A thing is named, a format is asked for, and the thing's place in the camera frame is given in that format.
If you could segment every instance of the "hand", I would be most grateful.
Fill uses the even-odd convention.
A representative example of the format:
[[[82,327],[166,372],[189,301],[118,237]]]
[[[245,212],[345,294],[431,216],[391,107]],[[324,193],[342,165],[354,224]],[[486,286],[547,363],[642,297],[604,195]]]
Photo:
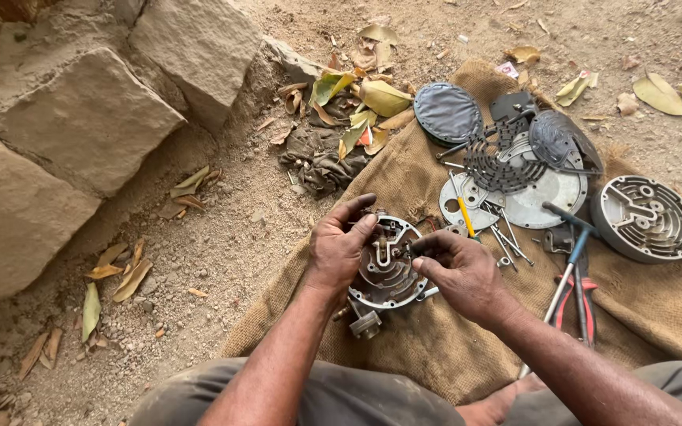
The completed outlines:
[[[339,204],[312,230],[309,239],[308,275],[311,279],[306,285],[323,290],[329,295],[341,298],[346,288],[354,280],[362,262],[362,246],[373,233],[378,218],[366,215],[357,221],[348,233],[343,226],[352,217],[358,216],[361,209],[372,206],[376,200],[373,193],[359,196]]]
[[[423,254],[412,267],[437,285],[460,315],[481,327],[490,329],[520,307],[491,252],[474,239],[438,230],[415,241],[412,249]]]

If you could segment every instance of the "fingernail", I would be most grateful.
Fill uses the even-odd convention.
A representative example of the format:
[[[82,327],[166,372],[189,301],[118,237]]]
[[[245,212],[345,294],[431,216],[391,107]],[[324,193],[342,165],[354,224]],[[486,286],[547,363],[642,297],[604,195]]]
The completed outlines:
[[[377,215],[367,215],[364,218],[362,218],[362,224],[364,224],[368,228],[373,228],[376,223],[378,223]]]

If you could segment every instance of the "forearm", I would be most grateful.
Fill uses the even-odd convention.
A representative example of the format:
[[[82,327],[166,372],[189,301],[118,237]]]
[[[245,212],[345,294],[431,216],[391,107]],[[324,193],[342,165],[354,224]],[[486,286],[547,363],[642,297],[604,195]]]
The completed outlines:
[[[336,297],[306,284],[260,342],[241,372],[204,413],[199,426],[294,425],[317,347]]]
[[[516,300],[488,328],[530,366],[583,424],[682,424],[682,402],[574,338],[543,323]]]

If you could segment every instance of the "red wire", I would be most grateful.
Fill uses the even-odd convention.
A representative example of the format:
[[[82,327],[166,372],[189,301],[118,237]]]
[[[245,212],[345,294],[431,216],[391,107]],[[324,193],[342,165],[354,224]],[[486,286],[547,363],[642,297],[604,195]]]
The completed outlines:
[[[431,227],[433,227],[433,232],[436,232],[436,225],[433,224],[433,222],[431,221],[431,219],[427,219],[427,218],[426,218],[425,220],[427,220],[428,222],[431,222]]]

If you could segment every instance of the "yellow screwdriver handle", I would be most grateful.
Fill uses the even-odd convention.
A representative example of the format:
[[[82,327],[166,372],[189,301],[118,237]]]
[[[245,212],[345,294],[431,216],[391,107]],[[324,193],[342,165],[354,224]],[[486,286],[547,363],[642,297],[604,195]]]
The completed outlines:
[[[465,227],[468,228],[468,234],[470,238],[475,237],[475,230],[473,229],[473,224],[470,222],[470,216],[468,216],[468,208],[465,207],[465,200],[457,195],[457,202],[459,203],[459,209],[462,210],[462,217],[465,218]]]

